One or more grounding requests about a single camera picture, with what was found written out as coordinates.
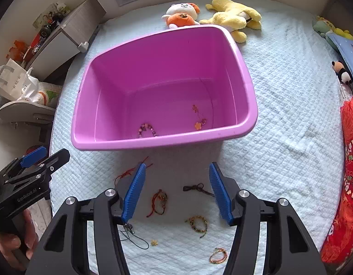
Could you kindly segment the person's left hand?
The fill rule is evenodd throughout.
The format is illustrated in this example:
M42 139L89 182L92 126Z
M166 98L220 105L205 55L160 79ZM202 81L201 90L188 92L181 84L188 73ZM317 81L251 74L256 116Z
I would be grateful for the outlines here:
M35 231L30 210L26 209L20 215L24 220L24 234L21 237L27 247L25 255L30 260L38 245L39 238ZM22 244L22 240L16 235L16 232L12 220L3 222L2 227L0 227L0 251L11 267L23 272L26 267L14 255L14 251L19 250Z

